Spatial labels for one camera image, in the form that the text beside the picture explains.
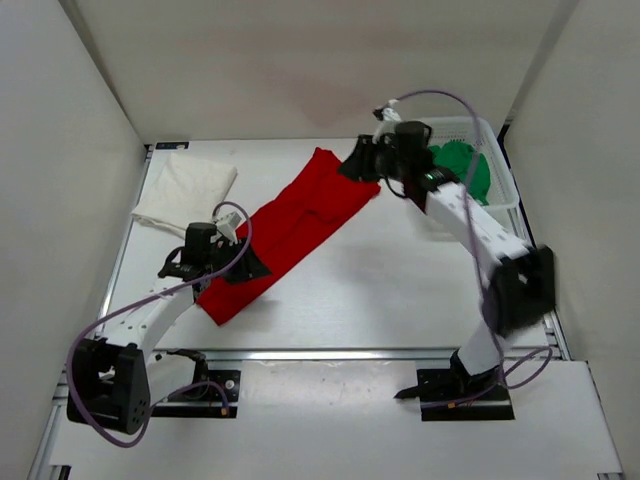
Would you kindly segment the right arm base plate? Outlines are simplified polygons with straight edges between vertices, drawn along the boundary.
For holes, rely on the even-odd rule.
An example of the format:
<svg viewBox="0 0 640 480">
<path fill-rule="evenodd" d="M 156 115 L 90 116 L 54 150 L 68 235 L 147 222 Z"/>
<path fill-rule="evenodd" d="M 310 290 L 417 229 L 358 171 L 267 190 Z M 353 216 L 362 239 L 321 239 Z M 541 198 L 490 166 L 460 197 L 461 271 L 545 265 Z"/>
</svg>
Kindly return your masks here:
<svg viewBox="0 0 640 480">
<path fill-rule="evenodd" d="M 417 384 L 398 391 L 397 401 L 419 401 L 422 422 L 511 421 L 509 391 L 492 377 L 462 387 L 449 369 L 418 369 Z"/>
</svg>

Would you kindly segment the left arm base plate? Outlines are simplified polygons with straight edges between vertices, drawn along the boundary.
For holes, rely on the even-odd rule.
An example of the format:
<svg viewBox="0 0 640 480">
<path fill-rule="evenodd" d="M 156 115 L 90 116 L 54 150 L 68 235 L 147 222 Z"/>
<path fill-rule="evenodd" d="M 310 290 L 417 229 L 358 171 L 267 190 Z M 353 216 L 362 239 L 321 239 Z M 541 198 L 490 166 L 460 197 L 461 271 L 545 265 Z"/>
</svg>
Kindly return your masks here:
<svg viewBox="0 0 640 480">
<path fill-rule="evenodd" d="M 178 349 L 156 354 L 148 365 L 152 410 L 158 418 L 235 419 L 241 370 Z"/>
</svg>

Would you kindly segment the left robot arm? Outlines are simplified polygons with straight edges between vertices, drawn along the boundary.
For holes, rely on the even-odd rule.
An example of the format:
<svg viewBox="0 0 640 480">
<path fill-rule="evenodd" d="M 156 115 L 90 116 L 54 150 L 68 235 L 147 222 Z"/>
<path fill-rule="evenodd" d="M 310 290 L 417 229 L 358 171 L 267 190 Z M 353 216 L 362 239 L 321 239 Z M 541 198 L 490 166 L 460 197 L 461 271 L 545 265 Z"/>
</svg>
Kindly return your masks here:
<svg viewBox="0 0 640 480">
<path fill-rule="evenodd" d="M 226 397 L 210 377 L 203 353 L 156 346 L 214 280 L 241 284 L 270 275 L 236 213 L 188 225 L 184 243 L 172 250 L 149 297 L 124 308 L 100 338 L 82 337 L 71 347 L 67 368 L 67 417 L 110 435 L 143 430 L 164 399 L 198 400 L 211 391 Z"/>
</svg>

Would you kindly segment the white t shirt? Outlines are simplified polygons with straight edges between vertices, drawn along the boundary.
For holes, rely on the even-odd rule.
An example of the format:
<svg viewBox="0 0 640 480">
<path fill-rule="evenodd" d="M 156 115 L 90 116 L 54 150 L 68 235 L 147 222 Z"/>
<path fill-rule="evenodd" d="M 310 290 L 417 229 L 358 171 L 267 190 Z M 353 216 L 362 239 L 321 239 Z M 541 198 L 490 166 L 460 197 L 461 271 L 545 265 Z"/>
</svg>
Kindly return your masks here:
<svg viewBox="0 0 640 480">
<path fill-rule="evenodd" d="M 132 217 L 184 239 L 190 223 L 211 221 L 214 208 L 225 200 L 237 175 L 235 166 L 171 153 Z"/>
</svg>

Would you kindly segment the red t shirt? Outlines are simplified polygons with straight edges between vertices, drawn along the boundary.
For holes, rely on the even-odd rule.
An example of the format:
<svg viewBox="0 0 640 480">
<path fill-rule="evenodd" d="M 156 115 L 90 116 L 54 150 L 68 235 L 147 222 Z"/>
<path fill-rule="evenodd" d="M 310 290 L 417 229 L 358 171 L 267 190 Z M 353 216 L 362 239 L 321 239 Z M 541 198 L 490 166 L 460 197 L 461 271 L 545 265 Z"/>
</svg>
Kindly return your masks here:
<svg viewBox="0 0 640 480">
<path fill-rule="evenodd" d="M 338 173 L 341 161 L 317 148 L 296 178 L 251 216 L 251 247 L 271 274 L 246 283 L 216 278 L 197 305 L 219 326 L 264 294 L 380 193 L 376 183 Z"/>
</svg>

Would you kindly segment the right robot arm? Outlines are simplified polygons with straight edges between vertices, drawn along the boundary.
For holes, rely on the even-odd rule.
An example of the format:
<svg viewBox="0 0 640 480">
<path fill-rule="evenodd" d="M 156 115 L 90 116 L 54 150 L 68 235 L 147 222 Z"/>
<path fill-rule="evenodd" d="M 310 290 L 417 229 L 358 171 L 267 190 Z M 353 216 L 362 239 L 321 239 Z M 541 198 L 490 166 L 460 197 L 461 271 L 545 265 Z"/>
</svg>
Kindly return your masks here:
<svg viewBox="0 0 640 480">
<path fill-rule="evenodd" d="M 421 121 L 395 122 L 377 136 L 361 134 L 338 171 L 356 182 L 401 182 L 399 197 L 412 201 L 472 255 L 482 324 L 458 349 L 461 367 L 449 375 L 452 393 L 470 400 L 484 389 L 484 373 L 499 367 L 515 337 L 555 309 L 555 255 L 507 232 L 471 196 L 462 177 L 436 164 L 428 147 L 431 134 Z"/>
</svg>

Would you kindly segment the green t shirt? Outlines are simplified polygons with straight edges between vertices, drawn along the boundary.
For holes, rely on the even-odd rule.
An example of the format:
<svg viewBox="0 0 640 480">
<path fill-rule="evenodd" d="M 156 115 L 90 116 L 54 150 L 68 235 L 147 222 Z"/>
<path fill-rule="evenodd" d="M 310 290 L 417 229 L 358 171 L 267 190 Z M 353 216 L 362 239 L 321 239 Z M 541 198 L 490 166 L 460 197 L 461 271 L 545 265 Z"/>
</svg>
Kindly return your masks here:
<svg viewBox="0 0 640 480">
<path fill-rule="evenodd" d="M 470 185 L 470 194 L 483 206 L 489 204 L 487 196 L 491 187 L 491 175 L 486 157 L 478 153 L 471 144 L 462 141 L 449 141 L 442 146 L 429 147 L 434 164 L 445 167 L 465 182 L 474 158 L 477 158 L 475 173 Z"/>
</svg>

